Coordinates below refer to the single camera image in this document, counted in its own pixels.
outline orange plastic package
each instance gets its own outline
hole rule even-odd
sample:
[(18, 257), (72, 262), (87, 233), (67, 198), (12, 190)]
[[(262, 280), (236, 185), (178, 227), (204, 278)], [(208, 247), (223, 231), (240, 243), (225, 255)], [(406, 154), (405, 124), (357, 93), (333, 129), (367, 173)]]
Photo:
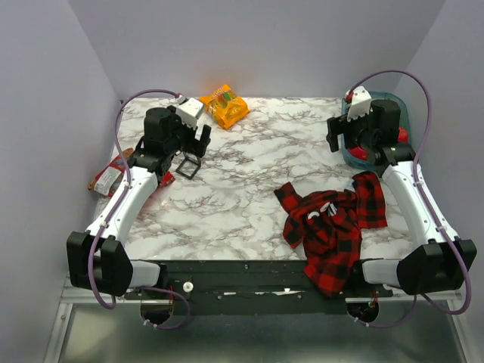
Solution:
[(228, 85), (223, 85), (210, 96), (200, 97), (200, 101), (205, 105), (205, 111), (212, 115), (215, 122), (224, 130), (249, 113), (245, 101)]

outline gray floor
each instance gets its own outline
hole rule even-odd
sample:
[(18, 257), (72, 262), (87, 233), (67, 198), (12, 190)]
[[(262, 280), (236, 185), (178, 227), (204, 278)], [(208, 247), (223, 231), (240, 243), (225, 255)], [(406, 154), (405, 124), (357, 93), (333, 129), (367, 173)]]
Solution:
[[(381, 304), (377, 321), (396, 320), (410, 303)], [(375, 330), (349, 316), (196, 317), (176, 331), (144, 327), (139, 307), (77, 306), (60, 361), (95, 362), (461, 362), (451, 319), (419, 302), (406, 324)]]

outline white round knob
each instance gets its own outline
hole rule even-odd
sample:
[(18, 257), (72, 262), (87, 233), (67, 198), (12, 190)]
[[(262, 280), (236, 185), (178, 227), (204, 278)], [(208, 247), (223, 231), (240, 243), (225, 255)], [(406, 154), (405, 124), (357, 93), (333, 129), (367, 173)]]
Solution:
[(184, 292), (190, 293), (193, 289), (194, 289), (194, 285), (190, 281), (187, 281), (183, 284)]

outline tabletop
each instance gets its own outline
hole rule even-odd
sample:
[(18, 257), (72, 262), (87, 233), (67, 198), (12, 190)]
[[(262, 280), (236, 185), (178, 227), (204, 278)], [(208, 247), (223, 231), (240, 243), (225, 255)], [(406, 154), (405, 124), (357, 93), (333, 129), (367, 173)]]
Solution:
[[(132, 225), (125, 249), (131, 259), (306, 259), (283, 239), (287, 214), (274, 189), (291, 182), (299, 195), (344, 190), (361, 170), (331, 153), (326, 119), (340, 115), (339, 98), (245, 98), (250, 113), (231, 129), (212, 126), (211, 143), (193, 180), (174, 170), (175, 182), (155, 191)], [(146, 110), (173, 104), (139, 98), (125, 108), (122, 149), (143, 134)], [(401, 259), (413, 249), (395, 198), (382, 182), (387, 228), (363, 230), (361, 258)], [(106, 205), (101, 198), (97, 214)]]

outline red object in basket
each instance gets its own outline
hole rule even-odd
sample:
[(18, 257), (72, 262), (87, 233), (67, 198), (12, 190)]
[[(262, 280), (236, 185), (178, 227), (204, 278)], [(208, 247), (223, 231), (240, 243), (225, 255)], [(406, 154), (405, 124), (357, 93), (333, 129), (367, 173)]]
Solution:
[[(408, 142), (408, 132), (403, 127), (399, 127), (399, 142)], [(366, 161), (368, 159), (368, 153), (361, 147), (354, 147), (348, 149), (349, 153), (356, 159)]]

